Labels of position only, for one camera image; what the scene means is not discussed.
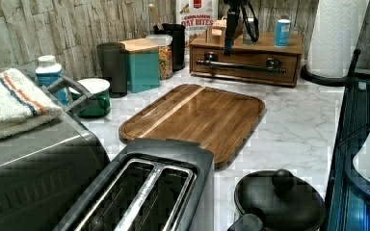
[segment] wooden lid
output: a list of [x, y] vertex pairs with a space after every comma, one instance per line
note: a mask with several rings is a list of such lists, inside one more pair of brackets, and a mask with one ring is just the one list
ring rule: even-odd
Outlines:
[[141, 53], [159, 48], [158, 44], [146, 38], [131, 39], [121, 41], [120, 43], [125, 45], [125, 50], [128, 53]]

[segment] wooden cutting board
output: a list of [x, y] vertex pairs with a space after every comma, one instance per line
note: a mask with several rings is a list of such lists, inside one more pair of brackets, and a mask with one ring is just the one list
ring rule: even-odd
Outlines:
[[265, 113], [262, 100], [198, 85], [181, 85], [125, 121], [123, 141], [136, 138], [200, 143], [225, 165]]

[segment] black toaster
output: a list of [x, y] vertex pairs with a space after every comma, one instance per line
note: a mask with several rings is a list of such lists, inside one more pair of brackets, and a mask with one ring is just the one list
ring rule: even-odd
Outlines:
[[54, 230], [213, 230], [213, 164], [198, 143], [136, 139]]

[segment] toaster slot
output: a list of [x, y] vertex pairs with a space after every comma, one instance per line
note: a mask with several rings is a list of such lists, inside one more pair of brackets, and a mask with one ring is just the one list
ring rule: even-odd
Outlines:
[[153, 169], [150, 162], [129, 161], [75, 230], [113, 230]]
[[172, 230], [193, 178], [189, 169], [165, 167], [129, 230]]

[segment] towel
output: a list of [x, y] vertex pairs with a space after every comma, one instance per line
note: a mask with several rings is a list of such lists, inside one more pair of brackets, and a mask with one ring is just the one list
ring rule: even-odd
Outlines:
[[62, 108], [19, 70], [0, 73], [0, 139], [29, 131], [61, 113]]

